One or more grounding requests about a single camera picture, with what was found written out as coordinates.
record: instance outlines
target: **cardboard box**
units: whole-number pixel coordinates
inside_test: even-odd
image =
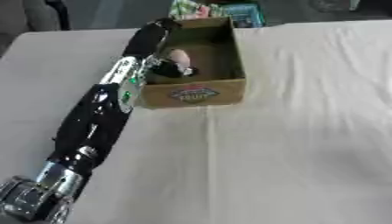
[[[228,17],[179,21],[161,48],[161,57],[172,49],[185,50],[199,74],[178,79],[153,77],[142,91],[147,108],[195,107],[240,102],[245,89],[245,73]]]

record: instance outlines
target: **robotic hand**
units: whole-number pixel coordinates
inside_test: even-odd
[[[34,180],[14,177],[0,185],[1,215],[22,222],[65,223],[93,169],[105,160],[120,136],[144,86],[144,76],[150,69],[159,70],[159,47],[179,27],[163,18],[135,34],[122,58],[63,121],[54,153],[41,173]]]

